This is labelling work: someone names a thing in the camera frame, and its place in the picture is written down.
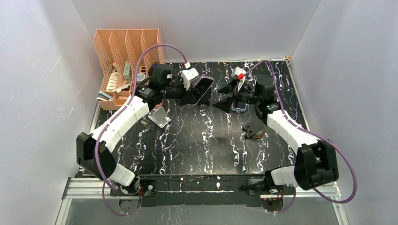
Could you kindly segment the phone with pink case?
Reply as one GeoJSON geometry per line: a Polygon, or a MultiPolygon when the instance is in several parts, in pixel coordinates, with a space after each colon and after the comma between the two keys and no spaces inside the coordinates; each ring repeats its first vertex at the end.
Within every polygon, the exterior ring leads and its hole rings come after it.
{"type": "Polygon", "coordinates": [[[211,98],[211,86],[214,83],[214,79],[208,76],[201,76],[198,81],[194,84],[191,90],[191,101],[190,105],[210,104],[211,98]]]}

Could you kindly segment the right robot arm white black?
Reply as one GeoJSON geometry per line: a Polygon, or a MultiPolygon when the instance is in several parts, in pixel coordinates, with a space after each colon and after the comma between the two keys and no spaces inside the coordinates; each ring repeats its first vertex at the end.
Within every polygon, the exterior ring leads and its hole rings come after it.
{"type": "Polygon", "coordinates": [[[254,88],[245,84],[243,79],[244,75],[239,74],[220,88],[218,93],[227,94],[227,97],[214,103],[213,107],[230,113],[236,101],[253,105],[258,119],[285,140],[294,150],[296,159],[295,165],[268,170],[263,181],[242,185],[241,190],[277,194],[283,186],[310,190],[337,181],[339,173],[335,148],[329,142],[305,132],[283,112],[277,101],[273,78],[258,78],[254,88]]]}

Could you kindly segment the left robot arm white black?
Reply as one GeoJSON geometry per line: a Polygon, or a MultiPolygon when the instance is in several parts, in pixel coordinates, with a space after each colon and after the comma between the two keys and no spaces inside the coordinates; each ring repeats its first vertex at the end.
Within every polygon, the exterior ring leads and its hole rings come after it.
{"type": "Polygon", "coordinates": [[[213,78],[199,75],[195,68],[175,74],[169,65],[152,64],[148,77],[136,84],[121,108],[91,133],[77,136],[77,163],[112,189],[118,184],[126,194],[135,195],[141,189],[140,177],[115,160],[112,152],[116,145],[164,99],[174,99],[178,105],[195,105],[213,82],[213,78]]]}

